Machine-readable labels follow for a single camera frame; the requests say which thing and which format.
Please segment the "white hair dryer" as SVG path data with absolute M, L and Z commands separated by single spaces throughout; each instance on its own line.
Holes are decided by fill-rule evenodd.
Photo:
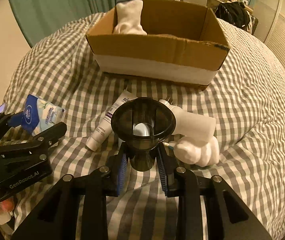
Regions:
M 180 134 L 202 142 L 209 142 L 216 130 L 216 119 L 210 116 L 190 113 L 178 106 L 170 105 L 168 101 L 160 99 L 174 114 L 176 125 L 172 135 Z

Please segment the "black clothes pile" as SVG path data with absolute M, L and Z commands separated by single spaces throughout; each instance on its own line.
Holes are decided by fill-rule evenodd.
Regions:
M 220 3 L 213 11 L 217 18 L 252 33 L 251 16 L 242 2 Z

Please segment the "smartphone with lit screen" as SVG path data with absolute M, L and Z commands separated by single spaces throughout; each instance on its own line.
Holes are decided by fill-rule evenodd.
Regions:
M 6 103 L 0 105 L 0 113 L 5 113 L 6 111 Z

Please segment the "white BOP toothpaste tube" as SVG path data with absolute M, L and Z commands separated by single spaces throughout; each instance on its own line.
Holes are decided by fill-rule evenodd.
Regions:
M 132 93 L 124 90 L 117 100 L 109 107 L 103 119 L 100 121 L 99 125 L 96 127 L 95 131 L 92 133 L 91 137 L 87 140 L 86 146 L 92 150 L 96 151 L 102 143 L 109 137 L 111 134 L 111 119 L 113 117 L 114 112 L 124 103 L 127 103 L 131 100 L 136 99 L 137 97 Z

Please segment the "cardboard box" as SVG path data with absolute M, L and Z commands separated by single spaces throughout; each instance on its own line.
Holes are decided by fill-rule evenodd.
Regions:
M 230 50 L 213 11 L 173 0 L 143 0 L 147 35 L 114 34 L 116 6 L 86 34 L 105 73 L 206 87 Z

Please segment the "dark plastic funnel cup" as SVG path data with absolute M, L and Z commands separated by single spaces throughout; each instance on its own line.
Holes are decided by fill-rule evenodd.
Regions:
M 114 134 L 125 143 L 131 166 L 139 172 L 153 167 L 155 154 L 152 151 L 174 132 L 175 126 L 172 111 L 148 97 L 124 103 L 111 119 Z

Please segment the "white sock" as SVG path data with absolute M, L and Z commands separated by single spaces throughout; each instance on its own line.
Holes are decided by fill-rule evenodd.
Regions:
M 189 165 L 206 167 L 219 162 L 219 144 L 216 137 L 212 137 L 209 142 L 182 137 L 165 145 L 173 150 L 178 160 Z
M 114 34 L 121 35 L 147 35 L 141 25 L 143 0 L 130 0 L 119 2 L 116 5 L 117 25 Z

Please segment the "grey checkered bed sheet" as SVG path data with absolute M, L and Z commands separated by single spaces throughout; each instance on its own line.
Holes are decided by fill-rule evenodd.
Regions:
M 38 42 L 19 63 L 4 96 L 7 112 L 19 112 L 28 95 L 66 110 L 66 136 L 50 156 L 53 174 L 17 195 L 19 226 L 64 174 L 76 177 L 104 165 L 118 151 L 111 135 L 97 152 L 87 139 L 123 90 L 155 100 L 171 98 L 183 110 L 217 120 L 217 165 L 199 176 L 220 175 L 247 204 L 272 239 L 285 235 L 285 70 L 257 38 L 220 21 L 230 51 L 206 90 L 159 81 L 109 78 L 100 71 L 86 32 L 102 18 L 70 22 Z

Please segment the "blue tissue pack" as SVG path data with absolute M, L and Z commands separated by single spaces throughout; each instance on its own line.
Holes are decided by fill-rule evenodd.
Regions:
M 65 109 L 29 94 L 23 110 L 22 128 L 35 136 L 59 123 Z

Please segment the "white Huawei earbuds case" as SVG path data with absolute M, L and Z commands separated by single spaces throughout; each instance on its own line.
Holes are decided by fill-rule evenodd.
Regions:
M 151 128 L 150 125 L 147 123 L 139 123 L 136 124 L 133 128 L 133 135 L 140 136 L 140 137 L 148 137 L 151 135 Z

